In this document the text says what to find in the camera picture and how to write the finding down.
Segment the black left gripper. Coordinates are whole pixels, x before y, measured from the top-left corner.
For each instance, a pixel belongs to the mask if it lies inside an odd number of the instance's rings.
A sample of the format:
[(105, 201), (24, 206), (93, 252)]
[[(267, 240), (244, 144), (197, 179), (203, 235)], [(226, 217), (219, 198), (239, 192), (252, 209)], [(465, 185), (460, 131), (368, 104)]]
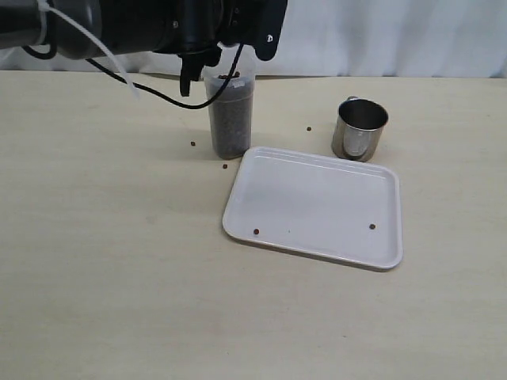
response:
[(251, 46), (274, 57), (286, 1), (100, 1), (101, 41), (113, 54), (178, 55), (180, 94), (188, 97), (205, 67), (219, 64), (222, 44)]

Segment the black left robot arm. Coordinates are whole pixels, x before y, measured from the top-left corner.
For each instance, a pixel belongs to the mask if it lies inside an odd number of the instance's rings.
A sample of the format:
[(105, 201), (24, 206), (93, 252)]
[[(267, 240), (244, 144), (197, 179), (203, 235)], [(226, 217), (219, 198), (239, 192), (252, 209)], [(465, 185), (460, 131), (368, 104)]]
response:
[(52, 59), (92, 59), (152, 51), (181, 59), (180, 94), (189, 95), (224, 46), (276, 54), (286, 1), (3, 1), (1, 47)]

